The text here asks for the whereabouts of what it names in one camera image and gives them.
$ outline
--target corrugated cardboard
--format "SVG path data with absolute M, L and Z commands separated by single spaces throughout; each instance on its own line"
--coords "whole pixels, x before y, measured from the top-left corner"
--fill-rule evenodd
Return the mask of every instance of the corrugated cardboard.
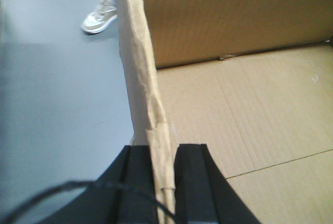
M 158 68 L 314 43 L 332 0 L 144 0 Z
M 142 0 L 117 0 L 120 55 L 134 128 L 134 144 L 149 144 L 157 199 L 174 211 L 170 137 L 157 88 L 156 68 Z M 160 223 L 170 223 L 158 211 Z
M 117 0 L 119 39 L 158 200 L 174 210 L 177 144 L 207 143 L 262 223 L 333 223 L 333 48 L 309 44 L 333 35 L 331 0 L 144 2 Z M 154 56 L 158 67 L 210 61 L 157 73 Z
M 228 179 L 263 224 L 333 223 L 333 151 Z
M 327 42 L 158 70 L 158 79 L 173 152 L 207 143 L 225 177 L 333 149 Z

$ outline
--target cardboard edge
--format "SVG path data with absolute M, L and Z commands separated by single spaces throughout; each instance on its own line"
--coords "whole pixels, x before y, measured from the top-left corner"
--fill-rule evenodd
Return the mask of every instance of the cardboard edge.
M 175 209 L 171 140 L 143 0 L 117 0 L 119 45 L 134 128 L 134 144 L 150 147 L 157 199 Z M 161 224 L 172 223 L 158 211 Z

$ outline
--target cardboard flap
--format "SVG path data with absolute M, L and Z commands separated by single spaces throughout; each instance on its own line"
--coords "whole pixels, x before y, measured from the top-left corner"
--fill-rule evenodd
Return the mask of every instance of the cardboard flap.
M 332 0 L 144 0 L 158 68 L 315 43 Z
M 173 212 L 174 179 L 169 130 L 158 92 L 143 1 L 117 0 L 117 8 L 120 55 L 131 108 L 134 143 L 149 144 L 157 199 Z M 161 212 L 159 217 L 163 224 Z

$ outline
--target black plastic piece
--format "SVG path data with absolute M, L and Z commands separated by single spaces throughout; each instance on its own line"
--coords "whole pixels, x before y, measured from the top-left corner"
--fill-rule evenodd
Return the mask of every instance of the black plastic piece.
M 150 152 L 146 146 L 131 148 L 124 183 L 155 195 Z M 158 223 L 156 206 L 140 195 L 122 193 L 118 223 Z
M 181 144 L 175 159 L 176 215 L 188 224 L 260 224 L 220 173 L 206 145 Z M 119 182 L 154 195 L 147 146 L 125 146 L 96 182 Z M 156 206 L 138 194 L 87 188 L 38 224 L 158 224 Z
M 223 177 L 205 144 L 181 144 L 175 159 L 176 215 L 185 223 L 260 224 Z
M 176 214 L 184 223 L 218 223 L 200 145 L 179 146 L 175 183 Z
M 96 182 L 120 182 L 154 195 L 149 148 L 125 146 Z M 39 224 L 157 223 L 156 206 L 130 192 L 88 188 Z

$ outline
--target shoe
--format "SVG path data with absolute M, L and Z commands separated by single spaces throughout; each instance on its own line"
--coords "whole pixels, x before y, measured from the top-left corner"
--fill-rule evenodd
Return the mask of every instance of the shoe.
M 117 8 L 112 6 L 109 0 L 100 0 L 96 9 L 84 19 L 81 28 L 87 33 L 99 33 L 105 30 L 116 18 Z

